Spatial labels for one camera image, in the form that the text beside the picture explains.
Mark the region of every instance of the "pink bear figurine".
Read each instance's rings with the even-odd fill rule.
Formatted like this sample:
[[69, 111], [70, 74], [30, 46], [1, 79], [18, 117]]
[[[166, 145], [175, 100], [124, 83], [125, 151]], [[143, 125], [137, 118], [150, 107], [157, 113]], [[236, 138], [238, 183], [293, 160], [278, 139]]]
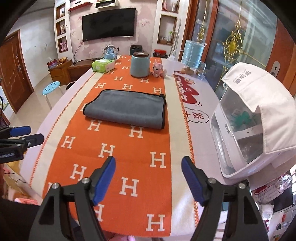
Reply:
[[166, 70], [163, 70], [163, 65], [161, 63], [158, 63], [158, 62], [154, 62], [153, 64], [153, 69], [152, 69], [152, 72], [151, 74], [154, 76], [154, 77], [165, 77], [166, 76]]

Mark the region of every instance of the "blue lampshade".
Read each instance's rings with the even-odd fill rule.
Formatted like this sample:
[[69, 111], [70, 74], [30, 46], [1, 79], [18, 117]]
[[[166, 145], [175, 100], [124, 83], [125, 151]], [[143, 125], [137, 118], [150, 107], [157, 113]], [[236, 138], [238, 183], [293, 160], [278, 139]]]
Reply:
[[186, 40], [181, 62], [190, 68], [198, 68], [204, 47], [204, 44]]

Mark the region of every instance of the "white fabric cover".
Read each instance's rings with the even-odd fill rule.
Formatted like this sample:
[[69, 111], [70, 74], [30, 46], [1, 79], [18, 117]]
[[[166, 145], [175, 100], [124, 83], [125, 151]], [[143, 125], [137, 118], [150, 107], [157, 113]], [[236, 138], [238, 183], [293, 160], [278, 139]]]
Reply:
[[235, 64], [222, 78], [254, 113], [261, 113], [264, 153], [296, 148], [296, 107], [289, 91], [267, 71]]

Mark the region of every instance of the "orange stitched edge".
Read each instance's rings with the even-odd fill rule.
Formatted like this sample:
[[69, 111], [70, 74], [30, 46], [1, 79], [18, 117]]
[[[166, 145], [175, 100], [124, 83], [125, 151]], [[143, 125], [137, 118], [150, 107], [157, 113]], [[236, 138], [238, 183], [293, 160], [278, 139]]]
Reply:
[[[187, 131], [187, 136], [188, 136], [188, 141], [189, 141], [189, 148], [190, 148], [190, 157], [191, 157], [192, 162], [195, 165], [194, 154], [193, 154], [193, 146], [192, 146], [192, 141], [191, 141], [189, 125], [188, 125], [188, 122], [187, 122], [186, 113], [185, 113], [183, 101], [182, 101], [181, 94], [180, 94], [180, 91], [179, 91], [179, 88], [178, 88], [177, 78], [176, 78], [175, 74], [174, 74], [174, 78], [175, 78], [175, 82], [176, 82], [177, 89], [178, 89], [178, 95], [179, 95], [180, 103], [181, 103], [181, 106], [182, 106], [183, 117], [184, 117], [184, 120], [185, 120], [186, 131]], [[197, 202], [196, 201], [193, 202], [193, 206], [194, 206], [195, 226], [197, 227], [198, 222], [199, 222], [199, 217], [198, 217], [198, 207], [197, 207]]]
[[86, 82], [80, 87], [80, 89], [79, 89], [79, 90], [76, 92], [76, 94], [72, 97], [72, 99], [69, 101], [69, 103], [68, 103], [68, 104], [66, 105], [66, 107], [63, 109], [63, 111], [61, 112], [61, 114], [59, 115], [59, 117], [57, 118], [57, 120], [55, 121], [54, 125], [52, 126], [50, 132], [48, 133], [48, 135], [47, 135], [47, 137], [46, 137], [46, 139], [45, 139], [45, 141], [44, 141], [44, 143], [43, 143], [43, 145], [42, 145], [42, 147], [41, 147], [41, 150], [40, 150], [40, 152], [39, 152], [39, 154], [38, 154], [38, 157], [37, 157], [37, 159], [36, 159], [36, 162], [35, 162], [35, 165], [34, 165], [34, 168], [33, 168], [33, 172], [32, 172], [31, 178], [30, 178], [30, 183], [29, 183], [30, 187], [32, 187], [32, 182], [33, 182], [34, 174], [35, 174], [35, 172], [36, 172], [36, 168], [37, 168], [37, 165], [38, 165], [39, 159], [40, 159], [41, 154], [42, 154], [42, 152], [43, 152], [44, 146], [45, 146], [45, 144], [46, 144], [46, 142], [47, 142], [47, 140], [48, 140], [50, 134], [52, 133], [53, 128], [55, 127], [56, 123], [58, 122], [58, 120], [60, 119], [60, 117], [61, 117], [61, 115], [64, 113], [64, 111], [67, 109], [67, 107], [69, 106], [69, 104], [70, 104], [70, 103], [72, 102], [72, 100], [75, 98], [75, 96], [76, 96], [76, 95], [79, 93], [79, 91], [80, 91], [80, 90], [86, 85], [86, 83], [91, 79], [91, 77], [94, 76], [94, 74], [95, 74], [95, 73], [93, 73], [92, 76], [89, 77], [89, 79], [88, 79], [88, 80], [87, 80], [87, 81], [86, 81]]

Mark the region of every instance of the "blue stool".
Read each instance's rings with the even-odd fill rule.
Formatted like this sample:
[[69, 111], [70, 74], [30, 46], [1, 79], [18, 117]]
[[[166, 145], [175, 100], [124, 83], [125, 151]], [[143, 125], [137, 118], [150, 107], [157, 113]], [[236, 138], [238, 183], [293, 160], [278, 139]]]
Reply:
[[45, 95], [46, 101], [47, 101], [47, 103], [48, 103], [50, 109], [52, 109], [52, 106], [51, 106], [51, 104], [50, 104], [50, 102], [49, 102], [49, 100], [48, 100], [48, 98], [47, 98], [47, 95], [48, 95], [49, 93], [51, 93], [52, 91], [54, 91], [56, 88], [59, 88], [60, 91], [61, 91], [61, 93], [62, 93], [62, 95], [63, 95], [64, 93], [63, 93], [61, 87], [59, 86], [60, 84], [61, 84], [61, 83], [60, 83], [59, 81], [55, 81], [55, 82], [49, 84], [48, 86], [46, 86], [46, 87], [44, 88], [44, 90], [42, 91], [42, 95]]

